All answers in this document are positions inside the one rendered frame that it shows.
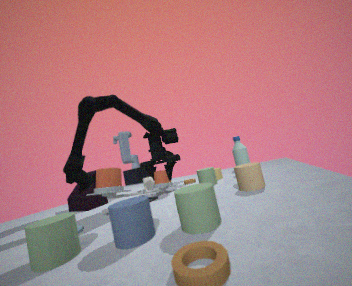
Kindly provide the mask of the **blue cylinder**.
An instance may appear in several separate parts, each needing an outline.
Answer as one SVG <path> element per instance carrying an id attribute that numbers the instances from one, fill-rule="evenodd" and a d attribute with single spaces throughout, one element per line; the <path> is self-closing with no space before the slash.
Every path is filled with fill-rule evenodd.
<path id="1" fill-rule="evenodd" d="M 140 247 L 156 235 L 148 196 L 115 202 L 108 211 L 117 249 Z"/>

